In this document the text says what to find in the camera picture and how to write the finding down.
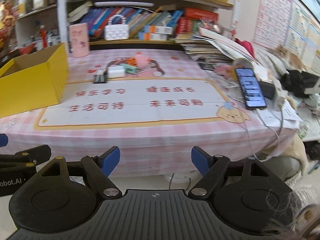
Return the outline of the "black binder clip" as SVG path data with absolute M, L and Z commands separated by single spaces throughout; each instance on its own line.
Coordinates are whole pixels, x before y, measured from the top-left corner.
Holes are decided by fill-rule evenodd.
M 107 71 L 105 68 L 99 68 L 97 74 L 94 76 L 93 83 L 107 83 Z

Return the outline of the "white charger plug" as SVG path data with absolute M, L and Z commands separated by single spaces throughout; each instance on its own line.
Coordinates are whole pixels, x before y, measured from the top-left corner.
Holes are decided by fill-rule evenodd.
M 125 68 L 121 65 L 110 66 L 107 68 L 107 75 L 109 79 L 125 77 Z

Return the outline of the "yellow cardboard box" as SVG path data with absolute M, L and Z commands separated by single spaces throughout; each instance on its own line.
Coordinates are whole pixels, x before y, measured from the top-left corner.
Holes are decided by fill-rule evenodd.
M 64 43 L 11 59 L 1 68 L 1 118 L 59 104 L 68 71 Z

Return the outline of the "pink checkered tablecloth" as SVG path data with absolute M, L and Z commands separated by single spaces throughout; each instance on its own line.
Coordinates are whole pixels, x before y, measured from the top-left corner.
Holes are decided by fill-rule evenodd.
M 151 59 L 146 68 L 93 83 L 99 68 L 135 66 L 137 53 Z M 46 144 L 54 156 L 79 160 L 118 146 L 114 175 L 151 176 L 192 170 L 194 146 L 232 160 L 267 147 L 280 155 L 299 127 L 290 106 L 280 112 L 246 110 L 232 100 L 239 91 L 225 92 L 182 51 L 97 50 L 68 63 L 60 104 L 1 119 L 1 132 L 8 136 L 2 153 Z

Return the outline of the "black smartphone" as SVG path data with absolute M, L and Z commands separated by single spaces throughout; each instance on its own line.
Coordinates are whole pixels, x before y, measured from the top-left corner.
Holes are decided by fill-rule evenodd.
M 235 68 L 235 74 L 244 97 L 246 109 L 265 109 L 267 103 L 254 70 L 251 68 Z

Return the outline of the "pink fluffy plush toy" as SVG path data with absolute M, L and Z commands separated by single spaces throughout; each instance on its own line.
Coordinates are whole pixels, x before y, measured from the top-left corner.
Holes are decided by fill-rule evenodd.
M 135 66 L 138 68 L 146 68 L 151 62 L 151 59 L 143 55 L 142 53 L 137 53 L 132 58 L 135 62 Z

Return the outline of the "stack of magazines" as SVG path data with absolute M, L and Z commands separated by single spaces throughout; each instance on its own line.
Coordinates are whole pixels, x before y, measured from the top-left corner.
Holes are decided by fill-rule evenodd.
M 202 62 L 210 68 L 232 64 L 237 59 L 255 62 L 254 56 L 245 47 L 203 27 L 194 34 L 178 34 L 175 43 L 182 46 L 192 60 Z

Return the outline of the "red dressed figurine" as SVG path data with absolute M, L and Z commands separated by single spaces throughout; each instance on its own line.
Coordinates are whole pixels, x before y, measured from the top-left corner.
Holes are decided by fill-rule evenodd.
M 48 47 L 48 44 L 47 44 L 47 31 L 46 31 L 44 25 L 40 26 L 40 37 L 42 39 L 43 48 L 47 48 Z

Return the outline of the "white shelf cabinet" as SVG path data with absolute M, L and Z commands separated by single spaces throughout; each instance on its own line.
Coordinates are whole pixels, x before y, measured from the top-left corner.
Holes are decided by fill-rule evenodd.
M 32 40 L 39 41 L 41 26 L 46 31 L 57 31 L 54 42 L 68 42 L 66 0 L 26 0 L 27 12 L 15 23 L 17 45 L 22 47 Z

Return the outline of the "white quilted pearl handbag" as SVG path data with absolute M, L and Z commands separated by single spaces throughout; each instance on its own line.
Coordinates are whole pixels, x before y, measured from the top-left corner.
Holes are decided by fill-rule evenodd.
M 121 19 L 120 24 L 113 24 L 114 19 Z M 109 18 L 105 25 L 104 38 L 106 41 L 127 40 L 129 38 L 129 25 L 121 14 L 115 14 Z

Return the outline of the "pink cartoon pen holder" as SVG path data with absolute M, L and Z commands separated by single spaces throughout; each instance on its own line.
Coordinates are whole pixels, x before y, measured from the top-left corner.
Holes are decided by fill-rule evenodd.
M 78 23 L 69 26 L 69 40 L 73 56 L 85 57 L 89 54 L 89 36 L 87 23 Z

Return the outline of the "orange fluffy cat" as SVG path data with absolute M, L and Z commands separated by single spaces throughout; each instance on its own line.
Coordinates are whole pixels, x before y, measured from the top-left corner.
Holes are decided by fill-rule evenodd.
M 272 54 L 283 60 L 290 70 L 304 71 L 304 64 L 299 56 L 281 44 L 272 50 Z

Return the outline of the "red thick dictionary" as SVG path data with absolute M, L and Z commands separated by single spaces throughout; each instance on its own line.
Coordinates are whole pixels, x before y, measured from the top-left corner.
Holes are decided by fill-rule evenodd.
M 214 22 L 218 21 L 219 15 L 215 12 L 202 10 L 202 9 L 194 9 L 194 8 L 185 8 L 184 16 L 187 18 L 192 18 L 195 20 L 201 20 L 203 18 L 207 18 L 209 20 L 213 20 Z

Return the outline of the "wooden bookshelf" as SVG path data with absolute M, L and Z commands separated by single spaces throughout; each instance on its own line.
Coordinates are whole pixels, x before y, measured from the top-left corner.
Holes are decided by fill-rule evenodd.
M 74 9 L 82 2 L 111 2 L 115 7 L 123 7 L 121 2 L 129 2 L 127 5 L 133 9 L 142 9 L 144 14 L 149 14 L 142 23 L 149 23 L 159 13 L 164 11 L 174 11 L 176 9 L 193 8 L 203 9 L 212 12 L 222 10 L 233 10 L 234 5 L 221 0 L 64 0 L 66 11 Z M 173 40 L 167 41 L 147 41 L 139 40 L 134 35 L 130 35 L 127 40 L 107 41 L 103 38 L 92 38 L 89 41 L 90 50 L 99 49 L 129 49 L 129 48 L 155 48 L 182 50 L 182 47 Z

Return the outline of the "alphabet wall poster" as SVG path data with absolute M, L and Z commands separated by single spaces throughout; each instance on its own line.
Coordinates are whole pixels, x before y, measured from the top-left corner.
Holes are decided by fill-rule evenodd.
M 260 0 L 253 42 L 267 49 L 283 44 L 291 8 L 292 0 Z

